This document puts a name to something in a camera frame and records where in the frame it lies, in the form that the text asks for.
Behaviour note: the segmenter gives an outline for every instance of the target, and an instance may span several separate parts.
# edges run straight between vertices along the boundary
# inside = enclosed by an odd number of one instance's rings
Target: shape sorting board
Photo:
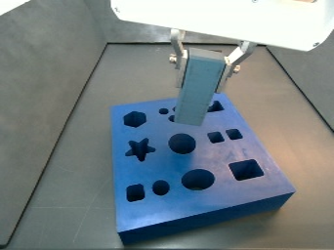
[[[116,228],[124,244],[277,209],[295,189],[223,94],[201,126],[176,99],[110,108]]]

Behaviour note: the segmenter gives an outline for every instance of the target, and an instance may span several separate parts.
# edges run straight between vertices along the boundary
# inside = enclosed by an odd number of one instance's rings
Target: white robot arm
[[[255,44],[308,51],[334,28],[332,0],[112,0],[110,8],[120,20],[172,28],[169,62],[179,69],[181,88],[175,122],[192,125],[200,125],[213,92],[221,91],[227,78],[239,71]],[[187,51],[184,30],[241,42],[228,57]]]

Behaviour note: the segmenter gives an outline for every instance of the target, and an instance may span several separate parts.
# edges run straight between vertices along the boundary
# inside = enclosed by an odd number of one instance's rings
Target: gray floor
[[[122,247],[114,231],[108,106],[176,97],[169,53],[161,45],[108,46],[9,248]],[[263,47],[225,93],[297,192],[276,212],[133,246],[334,248],[334,136]]]

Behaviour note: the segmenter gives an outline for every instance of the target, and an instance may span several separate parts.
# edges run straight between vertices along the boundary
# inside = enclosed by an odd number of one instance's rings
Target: circular hole
[[[168,113],[168,109],[166,108],[160,108],[158,109],[158,113],[160,114],[166,114]]]
[[[191,170],[181,179],[183,186],[189,190],[204,190],[213,184],[213,174],[204,169]]]
[[[152,185],[152,191],[156,195],[164,195],[169,191],[169,185],[165,181],[156,181]]]
[[[168,120],[169,120],[171,122],[173,122],[173,115],[171,115],[171,116],[168,117]]]
[[[189,153],[195,150],[195,139],[187,134],[176,134],[171,137],[168,146],[176,153]]]

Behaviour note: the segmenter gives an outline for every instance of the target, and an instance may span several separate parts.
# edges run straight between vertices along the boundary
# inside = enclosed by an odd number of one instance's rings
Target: small square hole
[[[235,179],[243,181],[263,176],[263,171],[255,160],[244,160],[228,164]]]
[[[237,129],[228,129],[225,134],[231,140],[237,140],[243,138],[243,135]]]
[[[126,199],[129,202],[144,199],[142,185],[136,184],[126,187]]]
[[[224,142],[224,138],[223,138],[220,132],[208,133],[208,134],[207,134],[207,137],[208,137],[209,141],[211,141],[213,144],[217,144],[217,143]]]

